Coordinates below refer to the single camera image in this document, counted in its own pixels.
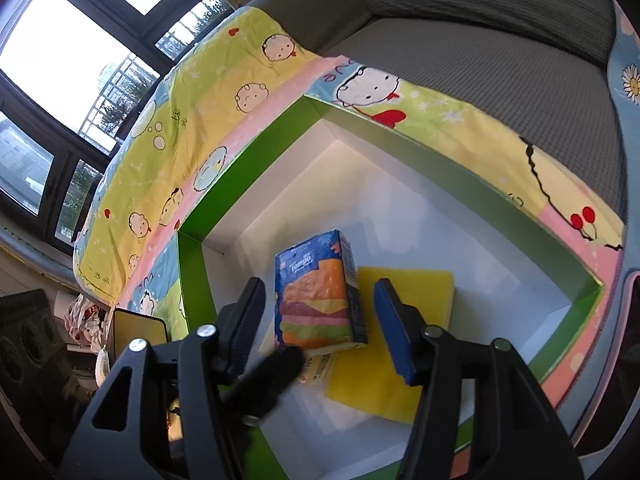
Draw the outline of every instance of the black speaker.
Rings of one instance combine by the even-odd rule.
[[[90,401],[66,352],[43,290],[0,298],[0,388],[53,466]]]

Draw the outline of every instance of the bedsheet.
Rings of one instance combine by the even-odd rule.
[[[603,316],[623,222],[591,189],[475,107],[356,60],[316,56],[251,7],[160,83],[107,168],[74,249],[82,288],[111,306],[162,317],[171,338],[183,337],[177,230],[252,139],[304,94],[426,144],[504,193],[607,285]],[[571,376],[581,358],[567,364]]]

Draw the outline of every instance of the tree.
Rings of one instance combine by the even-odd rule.
[[[158,45],[158,48],[171,59],[175,59],[180,56],[185,47],[186,45],[175,36],[166,36],[165,38],[162,38],[161,43]]]
[[[102,119],[100,121],[101,130],[106,134],[113,134],[120,127],[124,118],[133,110],[145,96],[154,83],[151,74],[141,72],[132,77],[127,87],[119,88],[124,92],[124,96],[119,98],[114,104],[107,102],[102,108]]]
[[[65,196],[65,201],[62,205],[60,220],[58,221],[58,232],[63,236],[71,237],[76,229],[76,223],[80,216],[80,210],[84,205],[84,199],[97,176],[98,172],[83,161],[80,161],[76,167]]]
[[[209,23],[231,8],[225,0],[204,0],[202,3],[205,6],[205,11],[202,17],[198,18],[198,23],[193,29],[193,34],[196,37]]]

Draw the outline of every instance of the daisy print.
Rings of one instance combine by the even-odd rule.
[[[622,82],[626,96],[636,105],[640,105],[640,75],[636,65],[627,65],[622,71]]]

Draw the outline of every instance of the yellow sponge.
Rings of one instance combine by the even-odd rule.
[[[421,387],[406,386],[396,374],[373,306],[373,286],[391,280],[400,301],[413,305],[428,324],[449,325],[453,275],[447,270],[359,267],[358,288],[367,323],[369,344],[335,355],[325,396],[361,412],[412,423]]]

